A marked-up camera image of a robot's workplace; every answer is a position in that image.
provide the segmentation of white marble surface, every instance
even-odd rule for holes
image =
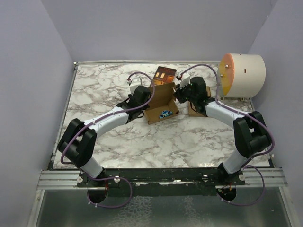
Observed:
[[[189,64],[115,64],[80,65],[64,120],[63,131],[74,118],[87,120],[111,110],[129,93],[126,79],[134,71],[153,77],[158,66],[187,69]],[[215,95],[215,77],[207,67],[189,72],[202,76]],[[148,79],[143,83],[149,86]],[[249,100],[225,99],[224,103],[243,111],[251,111]],[[213,118],[189,117],[187,103],[177,106],[180,114],[148,125],[145,118],[117,127],[97,141],[94,158],[105,168],[165,168],[218,166],[235,149],[233,130]],[[60,163],[57,152],[54,169],[74,168]],[[251,163],[269,166],[268,156],[257,157]]]

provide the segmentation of gray wall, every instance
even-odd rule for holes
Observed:
[[[1,1],[0,27],[0,226],[24,227],[73,63],[39,0]]]
[[[276,0],[42,0],[74,61],[247,53]]]
[[[285,171],[303,224],[302,9],[302,0],[279,0],[249,53],[265,61],[265,84],[253,102],[274,134],[275,162]]]

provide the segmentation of wall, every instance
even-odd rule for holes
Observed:
[[[249,53],[265,61],[265,84],[253,102],[274,134],[275,162],[285,171],[303,224],[302,9],[302,0],[279,0]]]
[[[0,27],[0,226],[24,227],[73,63],[39,0],[1,1]]]
[[[247,53],[276,0],[42,0],[74,61]]]

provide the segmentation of open cardboard box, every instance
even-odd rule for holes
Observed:
[[[168,83],[155,86],[155,95],[151,102],[148,104],[150,107],[145,110],[145,117],[148,124],[154,124],[168,118],[177,116],[179,109],[176,106],[174,92],[176,90],[175,83]],[[172,115],[160,118],[162,111],[172,111]]]
[[[206,86],[207,97],[211,97],[210,87]],[[188,102],[188,115],[190,117],[205,117],[203,114],[197,113],[190,107],[190,102]]]

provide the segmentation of round container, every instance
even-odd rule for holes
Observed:
[[[262,88],[266,75],[260,55],[227,53],[223,56],[218,76],[221,80],[221,97],[251,98]]]

